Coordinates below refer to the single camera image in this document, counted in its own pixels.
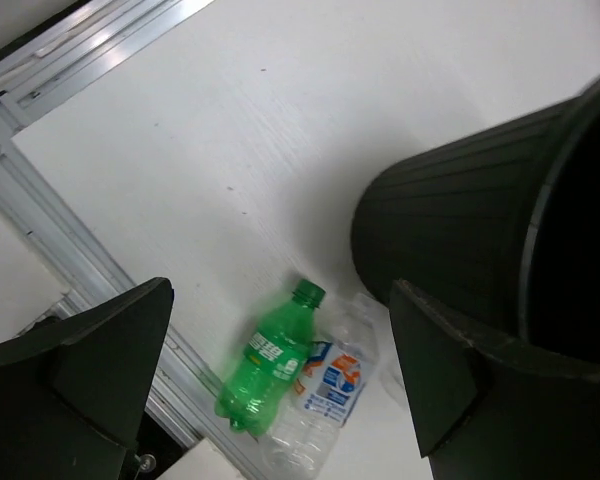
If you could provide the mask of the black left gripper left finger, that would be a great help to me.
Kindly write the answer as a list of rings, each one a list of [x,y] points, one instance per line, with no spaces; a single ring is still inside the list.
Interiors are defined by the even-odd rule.
[[[0,343],[0,479],[134,479],[174,290],[153,278]]]

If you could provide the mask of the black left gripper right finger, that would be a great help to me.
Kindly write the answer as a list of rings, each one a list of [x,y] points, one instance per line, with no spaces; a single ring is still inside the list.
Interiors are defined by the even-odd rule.
[[[437,479],[600,479],[600,365],[465,316],[404,280],[390,320]]]

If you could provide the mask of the green soda bottle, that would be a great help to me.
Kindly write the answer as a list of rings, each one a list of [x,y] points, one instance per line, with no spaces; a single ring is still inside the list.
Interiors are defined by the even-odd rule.
[[[308,359],[314,314],[324,297],[322,287],[302,278],[288,300],[260,317],[215,402],[215,414],[229,422],[231,431],[260,437],[273,424]]]

